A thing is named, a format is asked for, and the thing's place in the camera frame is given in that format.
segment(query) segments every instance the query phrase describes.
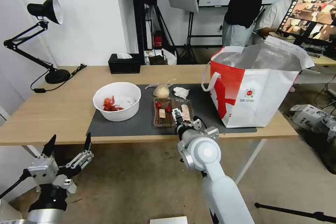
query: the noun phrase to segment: computer screen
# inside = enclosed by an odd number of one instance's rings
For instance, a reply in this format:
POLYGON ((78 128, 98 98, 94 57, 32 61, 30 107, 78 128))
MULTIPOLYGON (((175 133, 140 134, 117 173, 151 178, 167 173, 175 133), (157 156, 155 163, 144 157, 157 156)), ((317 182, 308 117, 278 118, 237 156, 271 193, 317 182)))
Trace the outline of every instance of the computer screen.
POLYGON ((293 0, 278 32, 332 42, 336 37, 336 0, 293 0))

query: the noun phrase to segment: logo on bag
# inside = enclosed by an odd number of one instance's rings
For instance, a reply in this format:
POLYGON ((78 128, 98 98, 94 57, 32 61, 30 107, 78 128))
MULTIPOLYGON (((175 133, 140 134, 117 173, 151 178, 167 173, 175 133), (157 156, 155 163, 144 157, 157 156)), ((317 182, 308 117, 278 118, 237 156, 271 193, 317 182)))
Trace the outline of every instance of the logo on bag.
POLYGON ((254 89, 246 89, 245 97, 252 98, 254 96, 254 89))

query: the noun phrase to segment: black tissue box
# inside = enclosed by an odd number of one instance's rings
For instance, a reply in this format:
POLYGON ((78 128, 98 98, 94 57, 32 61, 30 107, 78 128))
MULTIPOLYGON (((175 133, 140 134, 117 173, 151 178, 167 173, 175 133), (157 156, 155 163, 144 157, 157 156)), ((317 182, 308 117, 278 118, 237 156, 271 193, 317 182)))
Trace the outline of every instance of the black tissue box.
POLYGON ((112 54, 108 60, 111 74, 138 74, 140 73, 139 54, 129 54, 132 59, 119 59, 117 54, 112 54))

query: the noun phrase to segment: lamp shade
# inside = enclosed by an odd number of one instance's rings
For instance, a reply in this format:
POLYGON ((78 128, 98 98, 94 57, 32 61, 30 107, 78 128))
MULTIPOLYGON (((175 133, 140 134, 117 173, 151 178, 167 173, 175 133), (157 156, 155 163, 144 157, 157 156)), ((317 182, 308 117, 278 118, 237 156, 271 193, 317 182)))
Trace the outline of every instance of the lamp shade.
POLYGON ((43 4, 27 5, 28 12, 33 16, 46 17, 59 25, 63 24, 63 14, 58 0, 46 0, 43 4))

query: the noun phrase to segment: white tissue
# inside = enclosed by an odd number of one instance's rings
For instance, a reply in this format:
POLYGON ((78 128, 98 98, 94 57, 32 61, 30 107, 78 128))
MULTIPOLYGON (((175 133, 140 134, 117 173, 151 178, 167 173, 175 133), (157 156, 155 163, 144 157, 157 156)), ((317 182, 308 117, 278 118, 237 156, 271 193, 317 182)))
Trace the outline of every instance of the white tissue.
POLYGON ((186 99, 188 94, 189 94, 189 90, 188 89, 184 89, 183 87, 175 87, 173 89, 173 91, 175 92, 174 95, 181 97, 183 99, 186 99))
POLYGON ((125 53, 117 53, 117 58, 119 58, 119 59, 130 59, 130 58, 132 58, 132 56, 129 55, 129 54, 125 54, 125 53))

